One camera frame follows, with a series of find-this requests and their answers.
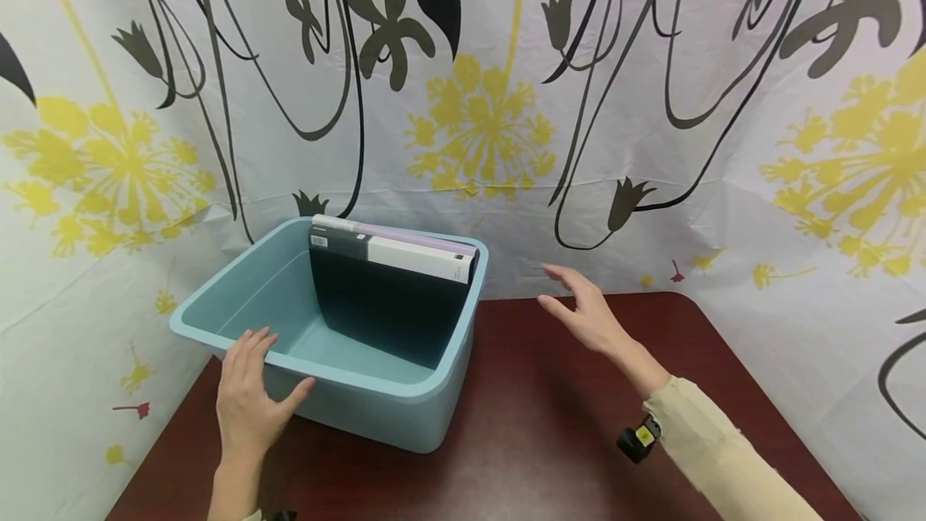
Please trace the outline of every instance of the purple book edge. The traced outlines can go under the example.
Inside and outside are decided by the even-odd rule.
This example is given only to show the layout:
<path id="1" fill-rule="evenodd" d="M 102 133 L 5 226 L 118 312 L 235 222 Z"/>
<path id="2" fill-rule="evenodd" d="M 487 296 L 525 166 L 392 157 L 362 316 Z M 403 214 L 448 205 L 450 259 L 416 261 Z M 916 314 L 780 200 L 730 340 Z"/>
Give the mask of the purple book edge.
<path id="1" fill-rule="evenodd" d="M 415 246 L 427 246 L 429 248 L 446 249 L 447 252 L 462 253 L 465 256 L 475 256 L 476 247 L 458 241 L 440 240 L 438 237 L 422 236 L 414 232 L 402 231 L 395 228 L 386 228 L 384 226 L 375 226 L 375 224 L 360 224 L 354 226 L 354 231 L 372 236 L 385 237 L 388 240 L 407 241 Z"/>

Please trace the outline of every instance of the bin rim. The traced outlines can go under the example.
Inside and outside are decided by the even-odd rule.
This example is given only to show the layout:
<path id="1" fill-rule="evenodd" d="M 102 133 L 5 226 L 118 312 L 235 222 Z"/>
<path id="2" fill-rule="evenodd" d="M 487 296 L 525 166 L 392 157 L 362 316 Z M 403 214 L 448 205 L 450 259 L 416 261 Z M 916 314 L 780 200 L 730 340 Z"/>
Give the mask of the bin rim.
<path id="1" fill-rule="evenodd" d="M 290 220 L 286 220 L 276 226 L 270 233 L 261 237 L 260 240 L 255 242 L 255 244 L 248 249 L 245 249 L 238 257 L 229 264 L 225 265 L 223 269 L 215 273 L 212 278 L 209 278 L 208 282 L 202 284 L 201 287 L 195 290 L 190 296 L 179 304 L 176 310 L 170 315 L 170 330 L 190 340 L 194 340 L 197 343 L 205 344 L 206 346 L 211 347 L 214 350 L 220 350 L 225 352 L 230 346 L 234 343 L 234 340 L 228 337 L 219 336 L 219 334 L 213 334 L 211 332 L 206 332 L 205 330 L 200 330 L 194 326 L 189 326 L 186 322 L 183 321 L 183 314 L 186 310 L 196 302 L 199 297 L 207 292 L 212 286 L 225 276 L 225 273 L 229 272 L 236 266 L 239 261 L 242 261 L 244 258 L 248 257 L 249 254 L 255 252 L 260 246 L 264 243 L 267 243 L 272 239 L 276 234 L 280 233 L 282 230 L 288 226 L 293 226 L 294 224 L 299 224 L 300 222 L 309 222 L 311 223 L 311 216 L 295 217 Z M 316 363 L 306 360 L 301 360 L 298 358 L 293 358 L 292 356 L 284 355 L 284 353 L 270 351 L 267 353 L 266 359 L 264 362 L 272 365 L 273 367 L 279 367 L 285 369 L 289 372 L 298 373 L 301 375 L 314 376 L 315 379 L 340 384 L 352 388 L 361 388 L 364 391 L 375 392 L 385 396 L 401 398 L 405 400 L 415 400 L 423 399 L 430 397 L 433 394 L 437 394 L 441 388 L 443 388 L 444 382 L 447 379 L 447 375 L 453 369 L 458 357 L 458 352 L 461 351 L 464 340 L 467 338 L 470 331 L 470 324 L 473 321 L 473 316 L 476 312 L 476 306 L 479 304 L 480 295 L 482 292 L 482 286 L 486 282 L 486 269 L 488 266 L 489 260 L 489 249 L 484 243 L 480 240 L 475 240 L 473 237 L 464 237 L 464 236 L 452 236 L 447 234 L 438 234 L 432 232 L 425 232 L 420 230 L 413 229 L 402 229 L 402 228 L 392 228 L 401 231 L 410 231 L 415 234 L 421 234 L 425 236 L 438 237 L 441 240 L 452 240 L 452 241 L 462 241 L 471 246 L 475 246 L 479 251 L 479 257 L 476 259 L 476 269 L 473 273 L 473 282 L 469 285 L 469 294 L 467 299 L 463 304 L 463 309 L 461 311 L 461 316 L 457 319 L 457 325 L 453 328 L 453 333 L 451 334 L 450 340 L 447 342 L 445 348 L 445 354 L 443 358 L 440 358 L 440 362 L 437 364 L 437 368 L 434 369 L 433 373 L 427 377 L 425 380 L 420 382 L 415 382 L 413 384 L 401 384 L 392 382 L 389 380 L 377 379 L 375 376 L 369 375 L 359 375 L 354 372 L 347 370 L 342 370 L 340 368 L 328 367 L 323 363 Z M 446 351 L 455 351 L 452 355 L 449 355 Z"/>

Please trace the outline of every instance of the beige sleeve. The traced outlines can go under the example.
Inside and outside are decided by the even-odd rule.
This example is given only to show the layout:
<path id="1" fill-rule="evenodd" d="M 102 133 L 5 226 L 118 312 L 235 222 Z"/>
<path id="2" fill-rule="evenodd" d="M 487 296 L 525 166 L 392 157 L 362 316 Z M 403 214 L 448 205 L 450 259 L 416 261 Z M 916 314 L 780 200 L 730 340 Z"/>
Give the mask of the beige sleeve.
<path id="1" fill-rule="evenodd" d="M 822 521 L 695 383 L 672 376 L 644 408 L 666 453 L 724 521 Z"/>

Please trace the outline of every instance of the table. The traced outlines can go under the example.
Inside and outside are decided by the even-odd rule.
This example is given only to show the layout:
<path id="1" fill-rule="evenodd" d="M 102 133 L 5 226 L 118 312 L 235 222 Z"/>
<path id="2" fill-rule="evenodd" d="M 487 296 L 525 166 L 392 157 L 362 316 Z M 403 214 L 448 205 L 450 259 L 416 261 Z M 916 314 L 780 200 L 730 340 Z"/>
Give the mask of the table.
<path id="1" fill-rule="evenodd" d="M 692 379 L 817 509 L 859 519 L 756 382 L 687 297 L 608 296 L 626 330 Z M 304 521 L 694 521 L 718 519 L 657 448 L 633 465 L 615 446 L 644 413 L 633 389 L 536 301 L 482 302 L 456 415 L 429 455 L 301 418 L 268 455 L 266 511 Z M 213 359 L 109 521 L 202 521 L 219 461 Z"/>

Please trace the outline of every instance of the book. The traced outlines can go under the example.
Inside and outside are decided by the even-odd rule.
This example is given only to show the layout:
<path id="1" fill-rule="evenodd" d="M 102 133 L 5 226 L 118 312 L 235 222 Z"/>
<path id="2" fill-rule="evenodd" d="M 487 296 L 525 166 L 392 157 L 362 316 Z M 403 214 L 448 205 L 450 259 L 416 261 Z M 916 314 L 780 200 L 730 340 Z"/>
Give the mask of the book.
<path id="1" fill-rule="evenodd" d="M 469 296 L 473 256 L 321 224 L 307 244 L 330 330 L 437 368 Z"/>

